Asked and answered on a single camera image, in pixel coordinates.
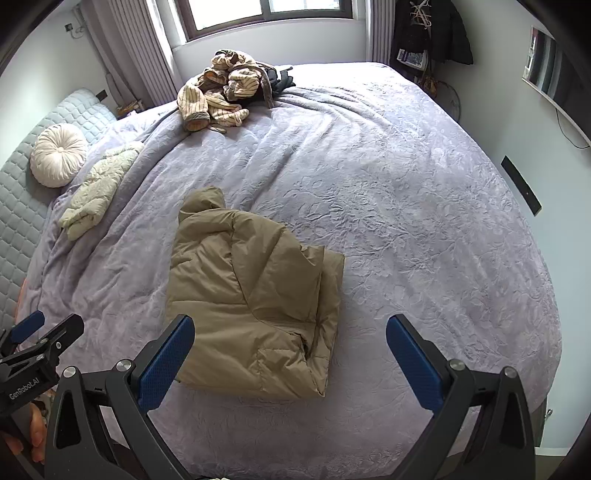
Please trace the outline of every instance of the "window frame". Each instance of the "window frame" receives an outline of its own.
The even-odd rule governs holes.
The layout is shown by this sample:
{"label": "window frame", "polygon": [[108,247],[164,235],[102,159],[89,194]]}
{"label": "window frame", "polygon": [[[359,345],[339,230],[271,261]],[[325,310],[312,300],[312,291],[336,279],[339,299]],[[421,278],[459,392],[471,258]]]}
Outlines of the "window frame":
{"label": "window frame", "polygon": [[212,25],[201,30],[197,29],[195,19],[191,10],[189,0],[176,0],[179,17],[187,36],[187,41],[195,40],[197,38],[211,35],[212,33],[229,30],[230,28],[241,27],[243,25],[255,25],[259,23],[272,22],[275,20],[292,20],[295,18],[353,18],[353,1],[339,0],[340,8],[335,9],[308,9],[308,10],[291,10],[287,12],[272,12],[269,0],[259,0],[261,3],[261,15],[254,15],[252,17],[238,18],[229,22]]}

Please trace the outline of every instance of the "window sill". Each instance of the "window sill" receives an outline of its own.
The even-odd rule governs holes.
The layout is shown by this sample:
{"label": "window sill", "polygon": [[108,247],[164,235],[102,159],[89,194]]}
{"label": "window sill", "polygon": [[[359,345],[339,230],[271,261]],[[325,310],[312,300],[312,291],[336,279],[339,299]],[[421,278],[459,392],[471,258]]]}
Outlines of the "window sill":
{"label": "window sill", "polygon": [[253,28],[260,28],[264,27],[265,25],[277,25],[277,24],[292,24],[292,23],[322,23],[322,22],[331,22],[331,23],[343,23],[343,22],[361,22],[365,24],[365,19],[355,19],[355,18],[338,18],[338,17],[314,17],[314,18],[289,18],[286,20],[270,20],[270,21],[261,21],[257,23],[251,23],[246,25],[237,25],[235,27],[230,27],[225,30],[219,30],[216,32],[211,32],[209,34],[203,35],[201,37],[194,38],[193,40],[189,40],[188,42],[179,45],[178,47],[173,48],[173,53],[176,52],[178,49],[183,48],[185,45],[189,44],[197,44],[200,40],[205,40],[207,38],[215,38],[220,35],[225,35],[230,32],[235,32],[239,30],[247,30]]}

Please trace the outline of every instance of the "striped clothing pile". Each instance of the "striped clothing pile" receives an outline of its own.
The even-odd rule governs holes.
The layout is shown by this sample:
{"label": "striped clothing pile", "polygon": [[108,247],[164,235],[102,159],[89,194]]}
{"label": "striped clothing pile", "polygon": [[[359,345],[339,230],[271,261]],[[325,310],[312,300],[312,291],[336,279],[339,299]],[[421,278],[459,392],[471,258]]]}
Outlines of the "striped clothing pile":
{"label": "striped clothing pile", "polygon": [[186,130],[196,132],[209,127],[239,127],[249,111],[237,102],[252,97],[262,87],[267,107],[272,107],[272,92],[266,69],[270,65],[238,50],[218,50],[211,67],[191,78],[177,96],[178,109]]}

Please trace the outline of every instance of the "white pillow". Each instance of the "white pillow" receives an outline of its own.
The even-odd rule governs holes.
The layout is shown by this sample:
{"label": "white pillow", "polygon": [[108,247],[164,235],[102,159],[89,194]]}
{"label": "white pillow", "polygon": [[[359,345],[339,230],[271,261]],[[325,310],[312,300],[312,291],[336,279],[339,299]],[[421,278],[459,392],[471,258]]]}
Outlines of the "white pillow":
{"label": "white pillow", "polygon": [[47,127],[31,153],[31,171],[46,187],[69,184],[86,161],[88,142],[82,131],[72,124]]}

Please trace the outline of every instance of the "blue gripper pad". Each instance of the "blue gripper pad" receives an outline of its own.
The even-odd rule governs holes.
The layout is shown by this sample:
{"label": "blue gripper pad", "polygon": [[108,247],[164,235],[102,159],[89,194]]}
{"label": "blue gripper pad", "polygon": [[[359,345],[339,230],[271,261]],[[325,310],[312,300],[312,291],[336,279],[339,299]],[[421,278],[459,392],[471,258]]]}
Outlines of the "blue gripper pad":
{"label": "blue gripper pad", "polygon": [[33,333],[45,325],[45,316],[37,310],[31,313],[23,321],[17,323],[10,330],[10,341],[16,345],[23,343]]}
{"label": "blue gripper pad", "polygon": [[386,341],[418,402],[436,413],[443,406],[442,381],[396,315],[386,325]]}
{"label": "blue gripper pad", "polygon": [[195,325],[185,317],[154,356],[138,381],[138,405],[143,413],[158,408],[195,340]]}

